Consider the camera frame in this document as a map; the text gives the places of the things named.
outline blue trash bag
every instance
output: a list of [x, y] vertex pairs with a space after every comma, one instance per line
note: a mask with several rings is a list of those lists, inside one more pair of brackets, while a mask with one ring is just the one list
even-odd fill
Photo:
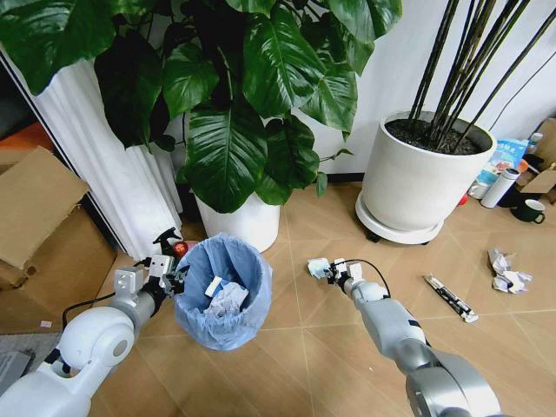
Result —
[[[236, 237], [220, 233], [195, 245], [178, 264], [190, 265], [185, 291], [175, 298], [175, 319], [197, 342], [214, 350], [232, 350], [253, 339], [267, 317], [272, 268], [259, 252]], [[238, 313], [216, 317], [203, 311], [212, 301], [205, 295], [220, 276], [237, 282], [249, 294]]]

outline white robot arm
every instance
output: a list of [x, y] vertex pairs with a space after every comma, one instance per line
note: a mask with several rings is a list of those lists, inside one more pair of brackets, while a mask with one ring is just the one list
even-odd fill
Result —
[[[92, 308], [71, 321], [37, 371], [0, 397], [0, 415], [85, 417], [92, 395], [125, 359], [141, 327], [165, 298], [183, 291], [187, 270], [172, 275], [172, 262], [170, 256], [153, 256], [144, 285], [141, 269], [117, 270], [110, 306]], [[471, 364], [428, 346], [417, 320], [388, 296], [387, 287], [363, 280], [360, 264], [350, 265], [348, 272], [346, 262], [337, 261], [322, 273], [354, 301], [379, 352], [407, 376], [415, 416], [500, 416], [496, 395]]]
[[141, 328], [167, 297], [183, 292], [189, 268], [171, 273], [173, 261], [154, 255], [146, 281], [142, 268], [118, 269], [109, 307], [91, 308], [72, 320], [39, 368], [0, 397], [0, 415], [86, 417], [91, 397], [126, 358]]
[[407, 376], [407, 398], [415, 416], [502, 415], [494, 391], [469, 362], [431, 348], [419, 322], [401, 303], [390, 298], [386, 288], [365, 281], [360, 263], [347, 268], [347, 262], [336, 260], [323, 275], [353, 300], [379, 352]]

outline white plant pot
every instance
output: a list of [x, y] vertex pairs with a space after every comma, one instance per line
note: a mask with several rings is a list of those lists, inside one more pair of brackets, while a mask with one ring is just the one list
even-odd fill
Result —
[[215, 212], [197, 196], [195, 199], [208, 237], [227, 233], [239, 237], [259, 252], [268, 249], [278, 237], [280, 206], [268, 205], [255, 193], [234, 213], [224, 215]]
[[[467, 136], [483, 149], [477, 155], [444, 155], [415, 148], [385, 128], [386, 123], [408, 115], [396, 113], [381, 120], [362, 190], [373, 217], [401, 231], [432, 228], [444, 221], [496, 149], [496, 139], [477, 126]], [[423, 111], [420, 119], [430, 122], [433, 115]], [[467, 125], [458, 119], [454, 128], [463, 131]]]

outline white bottle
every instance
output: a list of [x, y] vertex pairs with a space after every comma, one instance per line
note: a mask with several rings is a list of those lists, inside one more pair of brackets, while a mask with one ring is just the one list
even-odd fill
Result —
[[527, 146], [526, 154], [534, 154], [537, 151], [537, 145], [542, 140], [542, 133], [535, 132], [529, 138], [529, 146]]
[[518, 176], [520, 176], [520, 172], [517, 169], [506, 169], [500, 174], [493, 186], [488, 189], [480, 203], [488, 209], [493, 208], [500, 201], [500, 198], [512, 187]]

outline red object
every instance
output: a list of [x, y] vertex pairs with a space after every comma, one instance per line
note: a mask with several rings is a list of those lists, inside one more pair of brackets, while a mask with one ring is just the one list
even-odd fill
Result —
[[175, 256], [178, 258], [182, 258], [189, 250], [189, 246], [186, 242], [176, 242], [172, 248], [174, 249]]
[[463, 206], [467, 202], [468, 198], [467, 194], [464, 194], [463, 197], [461, 197], [460, 202], [458, 202], [458, 206]]

